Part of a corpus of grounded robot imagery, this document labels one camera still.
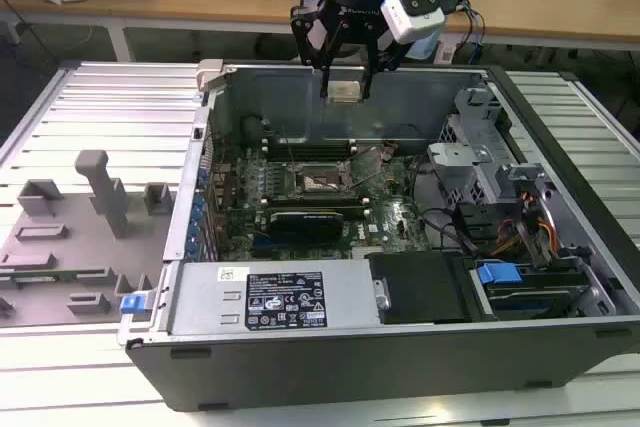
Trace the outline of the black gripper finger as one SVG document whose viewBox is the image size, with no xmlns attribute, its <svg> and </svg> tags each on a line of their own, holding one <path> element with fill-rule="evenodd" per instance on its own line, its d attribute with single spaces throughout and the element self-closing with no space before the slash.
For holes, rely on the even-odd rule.
<svg viewBox="0 0 640 427">
<path fill-rule="evenodd" d="M 290 25 L 303 65 L 322 72 L 320 97 L 327 98 L 330 67 L 346 39 L 341 5 L 321 0 L 316 6 L 294 6 Z"/>
<path fill-rule="evenodd" d="M 381 20 L 365 24 L 364 47 L 366 61 L 361 82 L 362 100 L 370 97 L 373 77 L 380 72 L 396 70 L 401 60 L 401 45 Z"/>
</svg>

